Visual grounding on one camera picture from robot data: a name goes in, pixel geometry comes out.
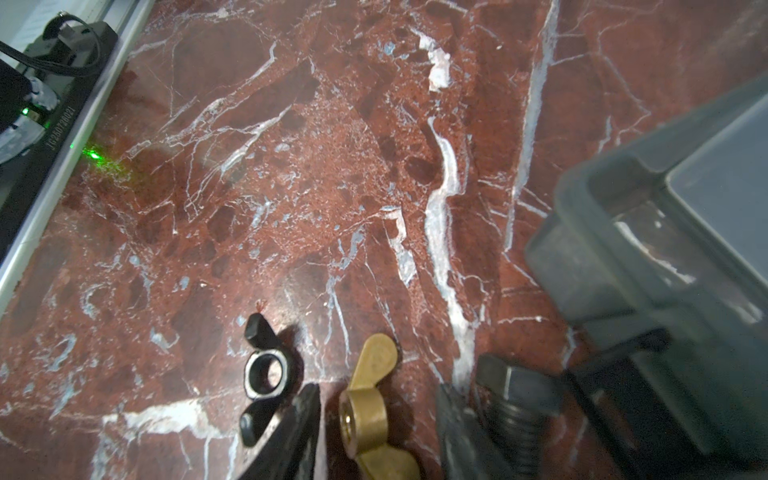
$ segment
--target dark metal tool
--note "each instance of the dark metal tool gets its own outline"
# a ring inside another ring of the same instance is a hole
[[[437,436],[446,480],[514,478],[514,471],[480,425],[477,413],[453,387],[440,385],[436,403]]]
[[[293,388],[296,361],[261,313],[248,318],[245,338],[256,351],[245,365],[245,393],[253,402],[240,416],[240,434],[243,444],[252,447]],[[280,379],[272,384],[270,370],[275,365],[280,368]]]
[[[320,427],[320,387],[308,383],[239,480],[312,480]]]

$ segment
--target gray plastic bin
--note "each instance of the gray plastic bin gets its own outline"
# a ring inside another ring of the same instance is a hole
[[[601,349],[632,357],[699,450],[768,460],[768,77],[565,172],[525,258]]]

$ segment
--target black cable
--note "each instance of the black cable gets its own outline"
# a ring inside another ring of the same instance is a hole
[[[48,25],[45,26],[45,31],[42,35],[43,39],[48,40],[50,38],[55,38],[58,35],[58,31],[61,26],[70,20],[74,20],[80,24],[83,24],[83,26],[86,27],[86,29],[91,33],[91,35],[93,35],[94,39],[96,40],[96,59],[88,65],[84,65],[82,67],[72,67],[69,65],[57,63],[55,61],[33,58],[21,53],[11,45],[8,45],[2,41],[0,41],[0,51],[11,58],[14,58],[15,60],[20,61],[22,64],[28,65],[36,70],[46,71],[50,74],[61,75],[63,77],[90,77],[100,73],[104,60],[101,57],[101,39],[98,37],[98,35],[96,35],[96,32],[89,24],[85,23],[78,17],[64,12],[58,14],[48,23]]]

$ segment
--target hex bolt head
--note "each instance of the hex bolt head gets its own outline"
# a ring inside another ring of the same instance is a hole
[[[541,415],[560,414],[563,392],[556,379],[490,353],[483,353],[478,358],[475,383],[523,409]]]

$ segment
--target brass wing nut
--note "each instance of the brass wing nut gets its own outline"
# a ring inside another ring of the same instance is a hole
[[[344,449],[370,480],[421,478],[413,455],[389,445],[389,426],[376,384],[397,363],[397,348],[387,335],[370,336],[362,346],[349,386],[339,397],[339,423]]]

